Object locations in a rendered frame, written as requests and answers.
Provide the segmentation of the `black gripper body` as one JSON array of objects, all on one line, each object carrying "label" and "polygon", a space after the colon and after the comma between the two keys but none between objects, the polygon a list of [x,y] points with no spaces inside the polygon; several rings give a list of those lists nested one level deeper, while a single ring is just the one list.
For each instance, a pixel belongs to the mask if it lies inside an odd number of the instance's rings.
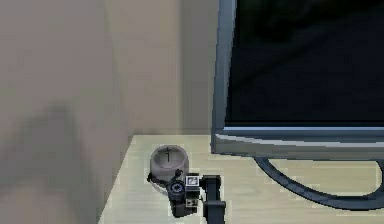
[{"label": "black gripper body", "polygon": [[185,185],[182,181],[176,180],[167,185],[167,194],[170,202],[172,215],[180,218],[185,215]]}]

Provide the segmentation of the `pink and white flowerpot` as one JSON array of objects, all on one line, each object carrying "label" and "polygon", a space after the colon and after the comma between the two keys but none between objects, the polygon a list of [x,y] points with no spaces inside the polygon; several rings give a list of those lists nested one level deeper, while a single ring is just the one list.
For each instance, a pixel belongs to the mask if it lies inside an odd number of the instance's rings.
[{"label": "pink and white flowerpot", "polygon": [[170,181],[176,170],[185,175],[189,172],[189,158],[178,145],[162,145],[150,157],[150,173],[159,180]]}]

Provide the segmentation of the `light wooden table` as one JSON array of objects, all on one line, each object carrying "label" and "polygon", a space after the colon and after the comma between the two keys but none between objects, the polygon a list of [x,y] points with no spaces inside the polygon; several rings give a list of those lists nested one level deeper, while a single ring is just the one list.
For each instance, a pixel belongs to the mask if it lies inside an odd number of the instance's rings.
[{"label": "light wooden table", "polygon": [[[209,135],[136,135],[98,224],[206,224],[198,213],[174,218],[168,199],[146,181],[152,152],[179,145],[190,170],[222,177],[225,224],[384,224],[384,209],[352,212],[305,200],[271,180],[252,158],[210,154]],[[363,195],[381,182],[375,162],[272,160],[290,178],[330,194]]]}]

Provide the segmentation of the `grey frame television set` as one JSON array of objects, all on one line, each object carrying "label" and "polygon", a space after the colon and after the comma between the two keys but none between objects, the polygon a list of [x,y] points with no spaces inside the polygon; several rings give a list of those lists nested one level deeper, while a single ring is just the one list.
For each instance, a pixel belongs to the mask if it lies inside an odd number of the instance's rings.
[{"label": "grey frame television set", "polygon": [[[384,208],[384,0],[219,0],[211,151],[321,205]],[[332,195],[274,159],[374,161],[382,181]]]}]

